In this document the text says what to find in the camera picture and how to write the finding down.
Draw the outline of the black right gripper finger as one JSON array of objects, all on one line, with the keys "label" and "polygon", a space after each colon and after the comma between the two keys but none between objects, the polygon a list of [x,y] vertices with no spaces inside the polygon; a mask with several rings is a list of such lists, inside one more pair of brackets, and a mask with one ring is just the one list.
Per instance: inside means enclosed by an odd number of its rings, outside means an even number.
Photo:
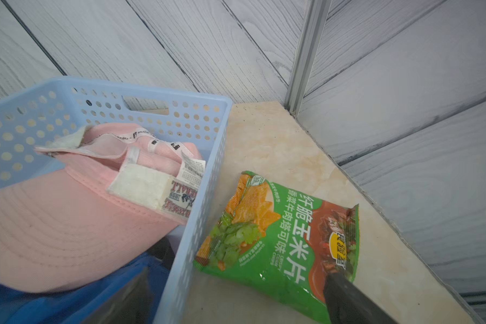
[{"label": "black right gripper finger", "polygon": [[397,324],[341,273],[326,276],[323,295],[332,324]]}]

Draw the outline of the pink baseball cap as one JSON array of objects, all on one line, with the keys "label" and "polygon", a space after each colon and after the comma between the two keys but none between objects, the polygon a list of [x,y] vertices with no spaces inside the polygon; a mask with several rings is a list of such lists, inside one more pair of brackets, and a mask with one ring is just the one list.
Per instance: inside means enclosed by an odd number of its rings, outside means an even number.
[{"label": "pink baseball cap", "polygon": [[28,293],[79,288],[113,273],[190,215],[180,177],[193,143],[109,123],[37,147],[63,168],[0,189],[0,284]]}]

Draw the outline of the blue baseball cap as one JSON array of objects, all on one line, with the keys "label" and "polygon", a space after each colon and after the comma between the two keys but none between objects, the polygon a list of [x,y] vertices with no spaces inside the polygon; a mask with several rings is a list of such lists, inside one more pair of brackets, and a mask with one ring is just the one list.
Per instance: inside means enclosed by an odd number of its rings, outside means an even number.
[{"label": "blue baseball cap", "polygon": [[171,249],[151,249],[67,292],[29,294],[0,284],[0,323],[150,323],[174,258]]}]

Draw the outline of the green corn chips bag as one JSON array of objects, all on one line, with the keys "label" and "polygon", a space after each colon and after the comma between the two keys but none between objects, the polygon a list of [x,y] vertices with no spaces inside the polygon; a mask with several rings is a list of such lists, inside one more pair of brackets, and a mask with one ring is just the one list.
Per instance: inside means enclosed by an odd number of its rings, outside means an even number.
[{"label": "green corn chips bag", "polygon": [[329,323],[325,278],[340,272],[355,279],[359,242],[358,207],[342,207],[244,171],[194,266]]}]

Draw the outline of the light blue plastic basket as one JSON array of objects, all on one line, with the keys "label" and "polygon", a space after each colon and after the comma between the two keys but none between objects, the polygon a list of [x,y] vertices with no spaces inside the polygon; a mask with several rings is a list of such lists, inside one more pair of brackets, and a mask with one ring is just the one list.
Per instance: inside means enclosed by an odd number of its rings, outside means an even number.
[{"label": "light blue plastic basket", "polygon": [[85,125],[134,122],[167,142],[194,143],[207,161],[205,175],[188,223],[176,230],[180,243],[155,316],[155,323],[179,323],[224,160],[231,108],[231,99],[214,94],[52,78],[0,99],[0,188],[60,169],[60,162],[37,155],[35,145]]}]

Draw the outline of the aluminium right corner post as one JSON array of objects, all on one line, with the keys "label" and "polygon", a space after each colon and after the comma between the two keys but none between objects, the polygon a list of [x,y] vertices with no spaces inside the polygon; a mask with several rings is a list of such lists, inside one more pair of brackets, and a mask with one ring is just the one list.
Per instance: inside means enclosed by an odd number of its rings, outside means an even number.
[{"label": "aluminium right corner post", "polygon": [[284,107],[297,119],[332,1],[309,1],[298,39]]}]

